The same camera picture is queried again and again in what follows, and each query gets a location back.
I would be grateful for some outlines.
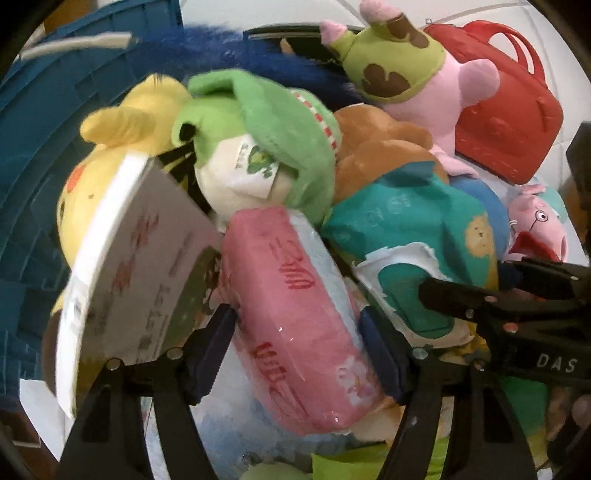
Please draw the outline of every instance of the orange cheek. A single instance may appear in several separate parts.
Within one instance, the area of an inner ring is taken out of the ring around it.
[[[76,167],[74,171],[70,174],[68,181],[66,182],[66,192],[71,193],[74,190],[74,187],[78,184],[82,173],[84,173],[86,165],[80,165]]]

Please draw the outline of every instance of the pink pig ear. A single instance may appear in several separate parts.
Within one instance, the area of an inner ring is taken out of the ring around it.
[[[347,33],[347,27],[331,20],[324,20],[320,23],[320,41],[325,47],[330,46],[340,37]]]
[[[546,187],[541,183],[534,183],[533,185],[523,185],[521,187],[522,194],[537,195],[538,193],[544,193]]]
[[[359,12],[367,23],[379,23],[392,20],[402,15],[399,8],[386,3],[384,0],[362,0]]]

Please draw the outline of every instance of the pink plush pig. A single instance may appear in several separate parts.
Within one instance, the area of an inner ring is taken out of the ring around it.
[[[344,25],[324,21],[322,43],[364,96],[396,120],[429,130],[431,152],[448,174],[477,177],[476,170],[454,158],[455,129],[465,107],[499,89],[495,65],[490,60],[459,63],[384,0],[362,0],[359,9],[369,28],[355,35]]]
[[[509,205],[509,220],[515,243],[506,260],[522,257],[565,262],[568,253],[566,233],[552,207],[537,193],[543,185],[526,185]]]

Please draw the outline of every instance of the white wall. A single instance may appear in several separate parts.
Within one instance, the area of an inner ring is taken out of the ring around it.
[[[225,24],[246,29],[273,23],[319,22],[328,18],[349,25],[363,25],[358,14],[360,1],[181,0],[181,7],[185,24]],[[564,110],[563,129],[541,166],[540,175],[554,187],[562,185],[570,176],[564,155],[566,148],[581,121],[591,119],[591,85],[552,25],[525,0],[398,0],[395,4],[416,26],[429,21],[462,26],[472,20],[491,20],[518,30],[529,40],[544,65],[548,85]],[[516,57],[504,37],[495,36],[493,44]]]

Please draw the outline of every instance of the pink package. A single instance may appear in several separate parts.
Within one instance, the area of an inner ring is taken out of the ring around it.
[[[284,428],[347,429],[384,399],[356,330],[358,310],[302,214],[283,207],[234,214],[220,278],[223,300],[238,311],[242,364]]]

